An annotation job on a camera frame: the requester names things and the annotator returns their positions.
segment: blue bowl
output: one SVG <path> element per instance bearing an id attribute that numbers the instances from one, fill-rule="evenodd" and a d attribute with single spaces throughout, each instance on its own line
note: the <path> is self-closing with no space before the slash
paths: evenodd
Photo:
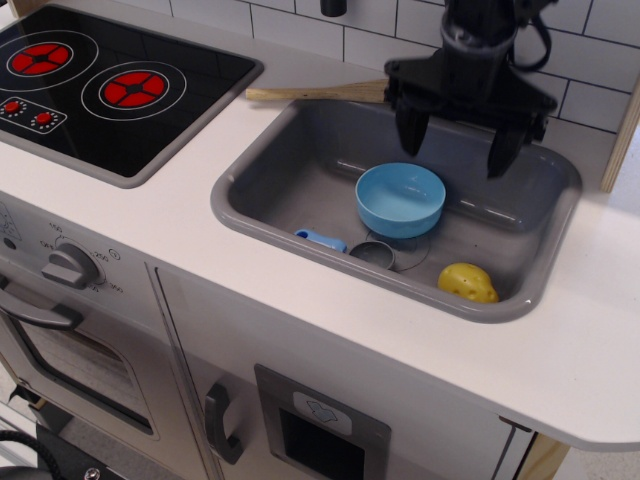
<path id="1" fill-rule="evenodd" d="M 411 163 L 385 163 L 367 170 L 356 184 L 358 214 L 374 232 L 413 238 L 440 219 L 444 184 L 436 174 Z"/>

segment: sink rim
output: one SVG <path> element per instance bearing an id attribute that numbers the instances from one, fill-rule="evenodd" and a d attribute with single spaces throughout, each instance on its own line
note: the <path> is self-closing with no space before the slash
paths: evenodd
<path id="1" fill-rule="evenodd" d="M 435 286 L 419 283 L 395 272 L 372 266 L 357 258 L 345 256 L 328 248 L 322 248 L 312 242 L 297 237 L 260 220 L 246 216 L 234 209 L 229 201 L 236 179 L 253 164 L 259 154 L 277 138 L 283 128 L 303 110 L 313 108 L 319 103 L 334 101 L 295 101 L 287 106 L 267 129 L 236 159 L 233 164 L 216 180 L 211 191 L 211 207 L 218 220 L 228 228 L 243 233 L 256 240 L 276 246 L 289 253 L 316 261 L 342 273 L 354 276 L 369 283 L 394 291 L 457 317 L 478 323 L 504 323 L 520 318 L 533 310 L 540 302 L 551 274 L 553 264 L 566 235 L 568 225 L 582 192 L 582 180 L 576 168 L 563 156 L 541 146 L 525 146 L 523 151 L 533 152 L 549 161 L 561 170 L 566 186 L 560 191 L 557 202 L 550 210 L 546 222 L 546 233 L 542 236 L 537 253 L 524 276 L 519 290 L 510 298 L 495 304 L 481 304 L 466 300 Z M 369 108 L 354 102 L 340 102 Z M 487 132 L 441 119 L 433 119 L 430 128 L 454 129 L 473 136 L 489 135 Z"/>

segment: black stovetop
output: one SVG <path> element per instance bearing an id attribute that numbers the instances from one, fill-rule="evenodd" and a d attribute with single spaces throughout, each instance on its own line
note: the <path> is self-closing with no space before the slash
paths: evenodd
<path id="1" fill-rule="evenodd" d="M 0 32 L 0 140 L 136 186 L 261 71 L 252 59 L 45 6 Z"/>

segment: ice dispenser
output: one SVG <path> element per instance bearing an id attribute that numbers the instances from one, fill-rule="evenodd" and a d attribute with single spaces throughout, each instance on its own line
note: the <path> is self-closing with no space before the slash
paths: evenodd
<path id="1" fill-rule="evenodd" d="M 387 425 L 262 365 L 255 372 L 273 455 L 319 479 L 384 480 Z"/>

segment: stove knob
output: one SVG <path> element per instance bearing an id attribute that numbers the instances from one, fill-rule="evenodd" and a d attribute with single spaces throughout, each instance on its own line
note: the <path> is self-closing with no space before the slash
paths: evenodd
<path id="1" fill-rule="evenodd" d="M 97 280 L 100 271 L 91 257 L 70 243 L 62 243 L 49 255 L 49 264 L 42 269 L 49 280 L 84 290 Z"/>
<path id="2" fill-rule="evenodd" d="M 19 102 L 16 102 L 15 100 L 13 100 L 5 104 L 5 106 L 2 108 L 8 114 L 12 114 L 12 113 L 18 113 L 22 109 L 22 106 L 20 105 Z"/>
<path id="3" fill-rule="evenodd" d="M 53 115 L 49 112 L 43 112 L 36 115 L 36 123 L 42 127 L 49 125 L 53 121 Z"/>

